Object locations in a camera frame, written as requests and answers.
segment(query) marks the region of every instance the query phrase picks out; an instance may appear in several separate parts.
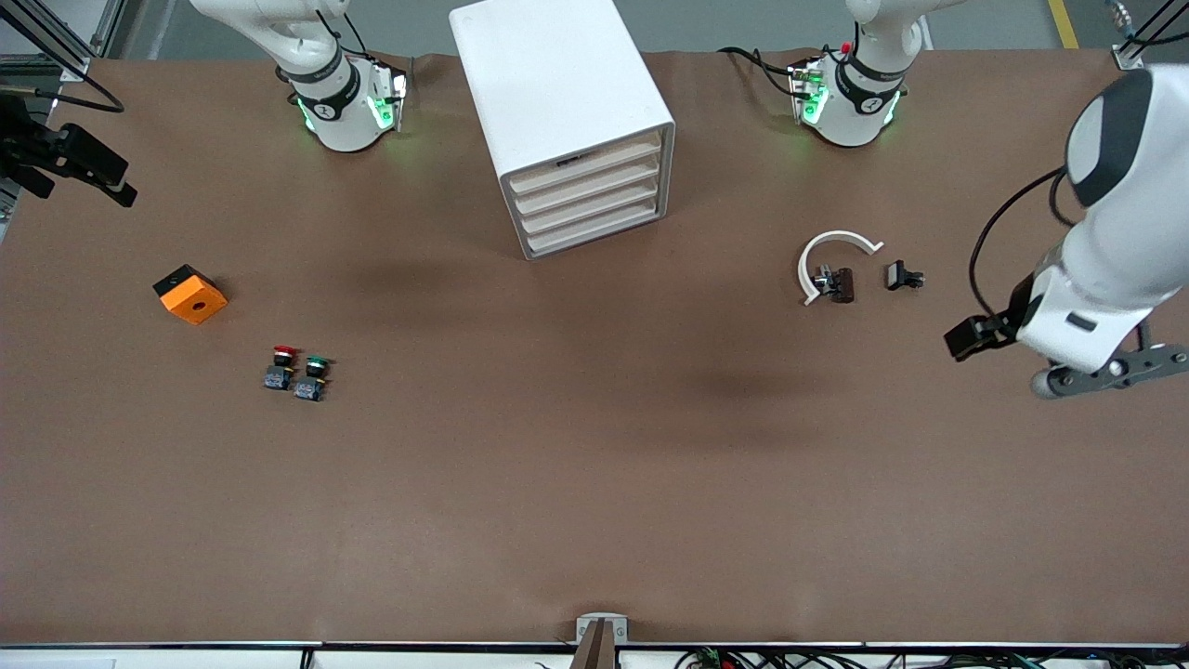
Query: electronic components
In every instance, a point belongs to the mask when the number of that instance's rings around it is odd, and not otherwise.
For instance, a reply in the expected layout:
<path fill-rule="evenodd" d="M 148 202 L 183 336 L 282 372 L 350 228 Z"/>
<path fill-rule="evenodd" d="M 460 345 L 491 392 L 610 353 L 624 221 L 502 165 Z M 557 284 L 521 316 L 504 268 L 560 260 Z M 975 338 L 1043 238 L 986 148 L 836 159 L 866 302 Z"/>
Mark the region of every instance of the electronic components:
<path fill-rule="evenodd" d="M 294 360 L 297 349 L 292 347 L 273 347 L 272 365 L 264 371 L 264 387 L 270 391 L 288 391 L 294 378 Z"/>
<path fill-rule="evenodd" d="M 322 389 L 326 386 L 327 371 L 331 361 L 317 356 L 309 356 L 306 361 L 306 375 L 297 380 L 294 386 L 294 397 L 301 400 L 319 402 L 322 399 Z"/>

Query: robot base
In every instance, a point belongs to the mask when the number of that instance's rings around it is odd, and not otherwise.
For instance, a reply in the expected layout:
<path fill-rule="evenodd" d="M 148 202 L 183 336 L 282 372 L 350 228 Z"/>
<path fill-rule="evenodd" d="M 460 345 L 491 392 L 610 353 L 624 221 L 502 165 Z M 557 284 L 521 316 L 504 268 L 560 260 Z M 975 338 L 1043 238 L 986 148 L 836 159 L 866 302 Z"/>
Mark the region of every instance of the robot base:
<path fill-rule="evenodd" d="M 862 146 L 875 139 L 883 126 L 892 122 L 898 93 L 886 111 L 861 114 L 850 100 L 839 95 L 826 82 L 835 81 L 838 64 L 833 58 L 811 61 L 804 69 L 789 72 L 791 90 L 807 93 L 809 100 L 793 97 L 793 114 L 797 121 L 817 131 L 823 139 L 838 146 Z"/>
<path fill-rule="evenodd" d="M 322 119 L 317 109 L 300 105 L 306 127 L 327 149 L 342 152 L 366 149 L 390 130 L 400 132 L 405 94 L 404 74 L 394 76 L 388 67 L 365 58 L 347 56 L 347 62 L 359 71 L 360 86 L 338 119 Z"/>

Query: yellow floor line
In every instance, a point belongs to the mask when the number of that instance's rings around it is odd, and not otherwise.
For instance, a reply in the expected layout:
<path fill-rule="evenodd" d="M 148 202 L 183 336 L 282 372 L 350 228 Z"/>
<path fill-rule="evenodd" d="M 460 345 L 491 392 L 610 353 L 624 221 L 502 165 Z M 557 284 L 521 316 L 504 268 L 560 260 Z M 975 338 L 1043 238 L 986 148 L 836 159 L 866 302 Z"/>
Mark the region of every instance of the yellow floor line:
<path fill-rule="evenodd" d="M 1070 23 L 1069 12 L 1065 11 L 1065 0 L 1049 0 L 1049 11 L 1052 12 L 1052 21 L 1057 24 L 1061 45 L 1065 49 L 1077 49 L 1077 36 L 1074 34 L 1074 24 Z"/>

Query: gray floor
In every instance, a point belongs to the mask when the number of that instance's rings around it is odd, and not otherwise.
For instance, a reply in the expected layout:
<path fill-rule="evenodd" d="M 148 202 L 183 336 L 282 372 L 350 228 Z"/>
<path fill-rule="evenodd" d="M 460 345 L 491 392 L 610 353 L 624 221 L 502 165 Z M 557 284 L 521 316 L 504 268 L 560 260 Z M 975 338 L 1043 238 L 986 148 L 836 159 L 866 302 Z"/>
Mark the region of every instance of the gray floor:
<path fill-rule="evenodd" d="M 447 14 L 470 1 L 356 0 L 351 17 L 369 49 L 402 56 L 455 53 Z M 820 46 L 845 40 L 853 30 L 843 0 L 617 0 L 617 5 L 642 51 Z M 938 49 L 1061 46 L 1046 0 L 971 0 L 935 12 L 929 20 Z M 199 14 L 188 0 L 143 0 L 122 55 L 264 57 L 240 34 Z"/>

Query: white curved plastic part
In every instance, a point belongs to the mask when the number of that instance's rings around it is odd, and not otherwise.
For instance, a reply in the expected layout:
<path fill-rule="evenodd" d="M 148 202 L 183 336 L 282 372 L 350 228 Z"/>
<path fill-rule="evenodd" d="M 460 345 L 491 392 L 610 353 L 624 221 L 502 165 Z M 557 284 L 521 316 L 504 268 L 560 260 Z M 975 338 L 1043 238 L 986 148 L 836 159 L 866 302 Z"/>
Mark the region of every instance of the white curved plastic part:
<path fill-rule="evenodd" d="M 847 241 L 858 246 L 866 251 L 868 255 L 883 247 L 883 241 L 873 244 L 867 236 L 847 229 L 831 229 L 830 232 L 823 232 L 822 234 L 810 239 L 810 242 L 805 245 L 805 250 L 801 251 L 801 259 L 797 263 L 797 278 L 801 282 L 801 290 L 805 290 L 805 305 L 810 305 L 813 299 L 822 295 L 822 291 L 813 284 L 813 279 L 810 278 L 809 259 L 810 251 L 813 250 L 813 246 L 817 246 L 823 241 Z"/>

